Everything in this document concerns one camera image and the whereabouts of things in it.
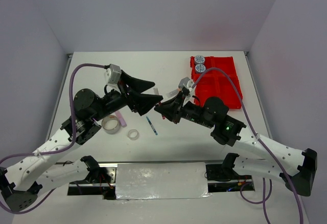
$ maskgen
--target white cable clip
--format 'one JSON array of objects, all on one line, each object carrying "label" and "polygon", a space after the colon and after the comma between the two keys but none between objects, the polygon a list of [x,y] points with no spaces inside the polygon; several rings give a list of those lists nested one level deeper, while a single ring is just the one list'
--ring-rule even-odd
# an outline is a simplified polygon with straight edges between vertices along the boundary
[{"label": "white cable clip", "polygon": [[43,157],[43,155],[41,154],[39,148],[36,149],[36,152],[34,153],[35,156],[39,156],[41,157],[43,160],[45,160],[45,158]]},{"label": "white cable clip", "polygon": [[259,139],[260,139],[260,134],[256,133],[254,142],[257,143]]}]

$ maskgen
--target white wall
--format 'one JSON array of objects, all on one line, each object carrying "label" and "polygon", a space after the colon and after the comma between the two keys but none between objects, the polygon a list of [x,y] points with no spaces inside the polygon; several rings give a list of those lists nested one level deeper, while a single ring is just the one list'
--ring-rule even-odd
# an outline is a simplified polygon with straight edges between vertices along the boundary
[{"label": "white wall", "polygon": [[[67,57],[32,0],[0,0],[0,25],[2,159],[44,142]],[[12,218],[0,209],[1,224]]]},{"label": "white wall", "polygon": [[327,0],[276,0],[254,45],[254,69],[274,139],[318,152],[311,224],[326,222]]},{"label": "white wall", "polygon": [[35,0],[66,52],[249,50],[275,0]]}]

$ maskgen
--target blue pen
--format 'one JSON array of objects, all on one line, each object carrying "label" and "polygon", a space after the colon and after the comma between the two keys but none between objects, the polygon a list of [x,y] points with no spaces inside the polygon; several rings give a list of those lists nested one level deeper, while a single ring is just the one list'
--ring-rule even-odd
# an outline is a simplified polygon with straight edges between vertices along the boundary
[{"label": "blue pen", "polygon": [[153,132],[154,132],[155,135],[157,136],[158,133],[157,133],[157,131],[155,130],[155,128],[153,127],[153,124],[151,123],[150,119],[148,118],[148,116],[146,116],[146,118],[147,118],[147,120],[148,120],[148,122],[149,122],[149,124],[150,124],[150,126],[151,126],[151,128],[152,128],[152,130],[153,130]]}]

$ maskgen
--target red tray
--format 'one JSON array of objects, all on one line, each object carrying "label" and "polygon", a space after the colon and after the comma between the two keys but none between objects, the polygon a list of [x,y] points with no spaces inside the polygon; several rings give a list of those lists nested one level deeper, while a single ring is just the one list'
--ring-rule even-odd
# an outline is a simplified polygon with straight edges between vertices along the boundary
[{"label": "red tray", "polygon": [[[239,91],[241,98],[243,99],[233,57],[205,57],[204,65],[207,69],[211,67],[222,69],[231,78],[237,90]],[[191,78],[195,82],[199,78],[200,74],[195,73],[194,67],[194,57],[192,56]],[[218,71],[210,71],[202,77],[201,81],[198,83],[195,89],[195,95],[200,99],[201,106],[204,105],[207,98],[217,96],[222,99],[224,104],[227,105],[230,109],[241,108],[241,103],[233,89],[233,86],[229,83],[228,79]]]}]

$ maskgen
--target tape roll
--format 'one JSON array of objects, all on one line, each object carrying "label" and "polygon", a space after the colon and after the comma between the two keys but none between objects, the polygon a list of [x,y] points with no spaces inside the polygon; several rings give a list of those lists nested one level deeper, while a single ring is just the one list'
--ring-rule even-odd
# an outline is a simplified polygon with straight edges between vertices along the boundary
[{"label": "tape roll", "polygon": [[119,119],[116,116],[109,115],[108,117],[102,119],[101,126],[104,131],[106,131],[106,133],[113,135],[114,133],[118,132],[121,124],[119,123]]},{"label": "tape roll", "polygon": [[130,140],[133,140],[133,141],[137,140],[138,136],[139,136],[139,133],[138,133],[138,131],[137,131],[136,129],[131,129],[131,130],[128,131],[128,133],[127,133],[127,137],[128,137]]},{"label": "tape roll", "polygon": [[195,69],[195,73],[201,74],[201,73],[203,73],[205,71],[205,65],[203,65],[203,64],[197,64],[194,67],[194,69]]},{"label": "tape roll", "polygon": [[194,64],[204,64],[205,58],[202,55],[197,55],[194,57]]}]

